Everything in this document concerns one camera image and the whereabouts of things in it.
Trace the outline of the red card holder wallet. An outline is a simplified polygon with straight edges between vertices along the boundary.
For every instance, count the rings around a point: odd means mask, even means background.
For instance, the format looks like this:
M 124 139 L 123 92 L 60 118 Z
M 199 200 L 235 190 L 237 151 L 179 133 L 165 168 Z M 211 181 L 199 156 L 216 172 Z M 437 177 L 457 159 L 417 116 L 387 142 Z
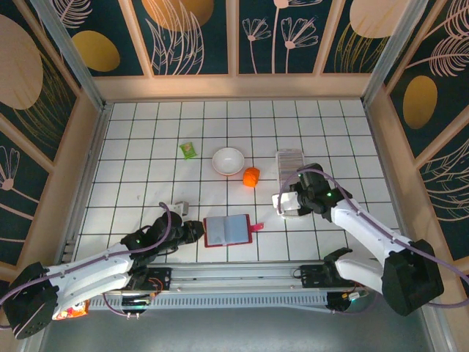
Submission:
M 263 223 L 251 224 L 248 214 L 204 218 L 206 248 L 235 246 L 253 242 L 253 232 L 264 229 Z

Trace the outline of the white slotted plastic tray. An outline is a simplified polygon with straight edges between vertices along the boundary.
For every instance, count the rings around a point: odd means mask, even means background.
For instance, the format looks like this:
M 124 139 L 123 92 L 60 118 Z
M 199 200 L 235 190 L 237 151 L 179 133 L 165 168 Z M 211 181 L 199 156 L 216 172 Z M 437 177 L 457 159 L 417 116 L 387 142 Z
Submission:
M 291 192 L 291 191 L 296 191 L 299 194 L 299 189 L 300 189 L 300 178 L 298 171 L 296 173 L 291 174 L 283 183 L 281 183 L 278 180 L 278 174 L 277 174 L 277 181 L 278 185 L 282 191 L 284 192 Z M 299 219 L 301 216 L 305 216 L 308 212 L 306 210 L 299 210 L 298 215 L 299 217 L 293 217 L 293 218 L 288 218 L 288 219 Z

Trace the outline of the orange toy fruit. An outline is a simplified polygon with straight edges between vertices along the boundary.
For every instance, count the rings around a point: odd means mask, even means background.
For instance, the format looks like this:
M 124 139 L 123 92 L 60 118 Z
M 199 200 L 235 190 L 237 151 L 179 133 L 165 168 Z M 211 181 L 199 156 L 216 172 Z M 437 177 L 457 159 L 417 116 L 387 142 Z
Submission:
M 255 188 L 260 179 L 260 170 L 256 167 L 249 167 L 243 174 L 243 185 Z

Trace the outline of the white bowl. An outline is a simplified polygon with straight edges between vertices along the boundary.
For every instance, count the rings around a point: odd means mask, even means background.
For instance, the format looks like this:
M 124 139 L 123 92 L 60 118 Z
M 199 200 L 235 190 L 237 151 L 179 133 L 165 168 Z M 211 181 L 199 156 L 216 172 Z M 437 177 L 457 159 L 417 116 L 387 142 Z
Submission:
M 233 147 L 225 147 L 216 151 L 212 157 L 213 169 L 224 176 L 232 176 L 244 167 L 244 155 Z

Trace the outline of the colourful candy bag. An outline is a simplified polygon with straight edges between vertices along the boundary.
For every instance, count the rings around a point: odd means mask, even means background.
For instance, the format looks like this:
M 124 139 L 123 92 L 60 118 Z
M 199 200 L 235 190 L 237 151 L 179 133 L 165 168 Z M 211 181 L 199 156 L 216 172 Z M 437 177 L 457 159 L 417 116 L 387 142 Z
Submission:
M 79 318 L 88 315 L 90 300 L 85 300 L 58 312 L 52 317 L 52 320 L 65 320 L 71 318 Z

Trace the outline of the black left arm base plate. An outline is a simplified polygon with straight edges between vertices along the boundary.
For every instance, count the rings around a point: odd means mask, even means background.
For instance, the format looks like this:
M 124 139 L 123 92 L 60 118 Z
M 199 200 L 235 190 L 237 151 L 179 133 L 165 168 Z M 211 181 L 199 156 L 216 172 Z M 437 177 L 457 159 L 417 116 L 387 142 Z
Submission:
M 148 268 L 140 288 L 151 291 L 169 291 L 171 285 L 170 268 Z

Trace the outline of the aluminium mounting rail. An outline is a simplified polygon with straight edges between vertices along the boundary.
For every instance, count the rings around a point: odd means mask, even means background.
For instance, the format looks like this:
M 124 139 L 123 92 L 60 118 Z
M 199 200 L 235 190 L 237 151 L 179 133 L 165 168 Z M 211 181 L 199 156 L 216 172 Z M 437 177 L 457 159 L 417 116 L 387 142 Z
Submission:
M 170 268 L 170 293 L 266 293 L 299 290 L 354 291 L 366 286 L 342 281 L 339 287 L 303 288 L 302 265 L 321 260 L 238 263 L 152 263 L 148 268 Z

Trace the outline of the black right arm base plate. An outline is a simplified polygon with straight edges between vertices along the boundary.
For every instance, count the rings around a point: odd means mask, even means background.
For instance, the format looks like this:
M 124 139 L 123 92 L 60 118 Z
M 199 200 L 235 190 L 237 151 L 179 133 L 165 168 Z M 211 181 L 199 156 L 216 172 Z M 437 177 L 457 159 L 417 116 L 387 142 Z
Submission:
M 300 280 L 303 288 L 339 287 L 341 280 L 328 265 L 302 265 Z

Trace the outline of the aluminium frame post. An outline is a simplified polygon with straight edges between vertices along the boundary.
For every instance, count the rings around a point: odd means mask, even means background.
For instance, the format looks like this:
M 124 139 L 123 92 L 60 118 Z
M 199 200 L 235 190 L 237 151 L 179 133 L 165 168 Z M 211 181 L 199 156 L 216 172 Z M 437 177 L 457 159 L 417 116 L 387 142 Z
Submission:
M 102 112 L 105 102 L 68 32 L 69 29 L 78 29 L 92 13 L 91 0 L 29 1 L 92 104 L 99 112 Z
M 370 81 L 362 96 L 362 105 L 365 112 L 369 111 L 375 96 L 383 85 L 385 77 L 391 70 L 398 55 L 402 52 L 416 24 L 424 14 L 428 1 L 429 0 L 410 0 L 403 12 L 394 33 L 390 36 L 372 71 Z

